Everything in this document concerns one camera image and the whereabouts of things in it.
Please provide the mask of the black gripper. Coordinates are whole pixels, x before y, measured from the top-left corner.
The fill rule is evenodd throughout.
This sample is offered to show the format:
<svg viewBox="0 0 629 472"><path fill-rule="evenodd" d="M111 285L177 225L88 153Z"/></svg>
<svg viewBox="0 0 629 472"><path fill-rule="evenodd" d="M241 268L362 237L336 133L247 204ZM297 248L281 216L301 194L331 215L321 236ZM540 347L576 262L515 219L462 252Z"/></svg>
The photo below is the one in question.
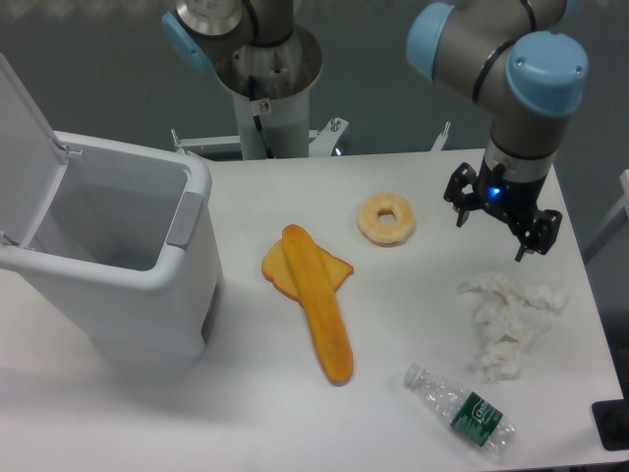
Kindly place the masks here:
<svg viewBox="0 0 629 472"><path fill-rule="evenodd" d="M457 213L457 227L478 209L506 223L520 243L520 262L526 254L545 255L558 236L562 213L537 206L548 171L548 156L523 159L488 148L479 171L466 162L456 168L443 197Z"/></svg>

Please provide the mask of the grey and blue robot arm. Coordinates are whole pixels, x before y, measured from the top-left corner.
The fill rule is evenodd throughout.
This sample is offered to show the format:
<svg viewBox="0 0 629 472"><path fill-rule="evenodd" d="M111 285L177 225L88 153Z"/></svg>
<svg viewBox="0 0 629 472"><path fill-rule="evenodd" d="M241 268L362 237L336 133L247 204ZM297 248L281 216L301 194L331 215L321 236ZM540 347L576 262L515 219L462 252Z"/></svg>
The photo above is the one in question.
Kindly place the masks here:
<svg viewBox="0 0 629 472"><path fill-rule="evenodd" d="M547 253L562 216L537 200L583 95L588 56L552 27L572 1L435 2L413 21L408 63L493 118L479 169L460 165L444 197L465 221L483 210L504 222L521 254ZM231 93L246 159L330 152L310 136L310 91L322 68L314 36L290 1L179 1L161 20L178 55L214 72Z"/></svg>

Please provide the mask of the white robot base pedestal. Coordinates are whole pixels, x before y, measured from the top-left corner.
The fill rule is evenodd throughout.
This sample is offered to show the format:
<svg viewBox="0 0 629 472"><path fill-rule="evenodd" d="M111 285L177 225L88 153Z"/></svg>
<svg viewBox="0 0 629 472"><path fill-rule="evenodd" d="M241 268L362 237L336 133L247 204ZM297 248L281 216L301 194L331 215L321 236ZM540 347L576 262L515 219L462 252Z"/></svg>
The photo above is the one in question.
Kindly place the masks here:
<svg viewBox="0 0 629 472"><path fill-rule="evenodd" d="M309 155L311 89L321 68L320 46L301 26L278 45L247 44L219 63L245 160Z"/></svg>

